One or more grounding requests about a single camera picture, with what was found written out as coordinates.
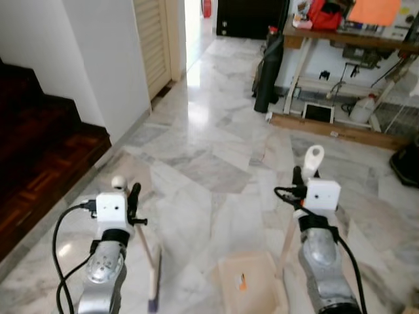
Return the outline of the black low cabinet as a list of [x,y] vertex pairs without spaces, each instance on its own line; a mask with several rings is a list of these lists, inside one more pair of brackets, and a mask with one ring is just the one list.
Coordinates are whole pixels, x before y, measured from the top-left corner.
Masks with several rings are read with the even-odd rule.
[[217,0],[216,35],[265,39],[269,27],[281,27],[289,0]]

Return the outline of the red bag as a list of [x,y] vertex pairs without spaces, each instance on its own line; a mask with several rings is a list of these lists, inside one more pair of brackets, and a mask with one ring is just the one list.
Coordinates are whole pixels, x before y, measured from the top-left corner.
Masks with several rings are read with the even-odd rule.
[[312,0],[308,20],[312,30],[335,31],[343,18],[346,4],[343,0]]

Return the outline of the black floor case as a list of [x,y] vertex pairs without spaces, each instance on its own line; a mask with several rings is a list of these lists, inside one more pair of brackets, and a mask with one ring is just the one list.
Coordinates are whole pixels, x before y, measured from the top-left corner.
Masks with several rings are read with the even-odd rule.
[[419,152],[417,144],[407,144],[390,156],[390,167],[401,184],[405,186],[419,186],[417,174]]

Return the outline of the white framed tablet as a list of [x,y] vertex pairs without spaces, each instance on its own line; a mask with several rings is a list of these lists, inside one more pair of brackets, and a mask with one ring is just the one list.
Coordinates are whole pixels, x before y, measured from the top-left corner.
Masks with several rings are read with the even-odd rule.
[[335,108],[332,105],[321,105],[306,102],[303,107],[302,117],[315,122],[332,124],[335,121]]

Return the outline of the dark wooden stairs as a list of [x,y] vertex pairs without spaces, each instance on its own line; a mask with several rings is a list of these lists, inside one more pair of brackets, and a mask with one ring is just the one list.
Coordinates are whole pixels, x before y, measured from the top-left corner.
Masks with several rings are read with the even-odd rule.
[[110,148],[107,130],[81,122],[72,99],[0,60],[0,261]]

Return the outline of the black rolled bag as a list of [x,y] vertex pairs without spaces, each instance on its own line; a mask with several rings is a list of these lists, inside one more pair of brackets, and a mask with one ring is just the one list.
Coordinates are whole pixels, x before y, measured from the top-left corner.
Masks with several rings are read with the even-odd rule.
[[266,113],[270,103],[278,101],[275,83],[283,59],[284,36],[275,26],[268,27],[266,48],[263,59],[260,61],[257,78],[253,83],[253,96],[255,97],[254,111]]

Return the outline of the orange sheet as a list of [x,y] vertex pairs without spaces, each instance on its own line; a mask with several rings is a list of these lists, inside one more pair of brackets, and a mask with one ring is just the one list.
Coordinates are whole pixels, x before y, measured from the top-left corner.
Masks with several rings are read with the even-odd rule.
[[354,0],[347,20],[354,23],[390,25],[401,8],[401,0]]

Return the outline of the cream long-handled dustpan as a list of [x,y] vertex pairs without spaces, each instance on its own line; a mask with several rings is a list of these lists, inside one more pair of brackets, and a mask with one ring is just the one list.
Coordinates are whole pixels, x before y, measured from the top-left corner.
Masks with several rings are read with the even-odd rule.
[[[324,155],[325,150],[320,145],[306,150],[300,166],[303,188],[309,179],[320,179],[318,168]],[[296,209],[291,205],[292,187],[275,188],[276,196],[293,210],[280,257],[274,259],[268,252],[245,252],[219,261],[217,274],[227,314],[291,314],[284,269],[295,234],[299,234],[297,257],[306,275],[303,290],[308,293],[315,310],[340,302],[344,276],[339,236],[329,224],[329,215],[315,215],[305,207]]]

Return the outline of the white plastic jug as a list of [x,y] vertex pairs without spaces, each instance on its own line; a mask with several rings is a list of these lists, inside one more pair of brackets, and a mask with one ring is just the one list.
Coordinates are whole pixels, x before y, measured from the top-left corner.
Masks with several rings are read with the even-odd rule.
[[356,101],[350,111],[351,122],[365,124],[372,115],[375,108],[376,96],[369,94]]

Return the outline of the wooden-handled broom with knob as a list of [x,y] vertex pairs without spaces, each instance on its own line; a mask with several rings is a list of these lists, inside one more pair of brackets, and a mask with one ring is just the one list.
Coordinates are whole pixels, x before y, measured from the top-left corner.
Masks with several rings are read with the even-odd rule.
[[[116,190],[123,190],[128,195],[128,213],[130,212],[130,189],[125,177],[117,175],[111,180],[111,186]],[[147,302],[147,314],[158,314],[160,304],[160,278],[162,268],[162,246],[159,243],[150,245],[147,234],[151,230],[147,226],[136,224],[133,226],[135,234],[141,241],[147,263],[149,263],[149,301]]]

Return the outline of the beige louvered door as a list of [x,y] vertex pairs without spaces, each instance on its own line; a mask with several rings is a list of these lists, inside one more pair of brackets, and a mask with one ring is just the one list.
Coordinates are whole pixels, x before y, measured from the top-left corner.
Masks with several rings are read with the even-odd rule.
[[134,0],[137,32],[149,97],[171,81],[166,0]]

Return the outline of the wooden work table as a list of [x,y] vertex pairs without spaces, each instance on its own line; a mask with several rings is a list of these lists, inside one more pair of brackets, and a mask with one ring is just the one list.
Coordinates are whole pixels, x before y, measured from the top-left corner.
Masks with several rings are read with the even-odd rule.
[[383,50],[398,50],[398,55],[402,57],[402,64],[395,66],[386,80],[383,88],[371,88],[364,86],[353,86],[349,84],[344,88],[344,93],[351,96],[377,95],[375,105],[381,105],[389,101],[390,92],[394,86],[406,75],[406,72],[416,62],[419,56],[419,46],[416,44],[406,44],[397,40],[362,37],[354,34],[341,34],[335,32],[312,31],[309,29],[297,29],[293,26],[293,19],[285,23],[282,33],[285,34],[285,48],[300,51],[300,60],[297,63],[293,80],[282,101],[280,113],[268,113],[266,120],[279,128],[305,131],[324,137],[334,137],[345,141],[353,141],[374,147],[380,147],[387,150],[399,150],[401,147],[412,143],[409,137],[399,137],[398,135],[388,135],[383,133],[375,114],[369,117],[368,122],[351,122],[351,120],[333,118],[331,123],[317,122],[303,117],[304,111],[294,111],[291,108],[293,104],[293,94],[300,87],[302,89],[326,90],[326,82],[318,82],[314,78],[306,78],[303,69],[308,63],[311,54],[312,45],[318,40],[332,40],[336,43],[350,44],[365,48],[383,48]]

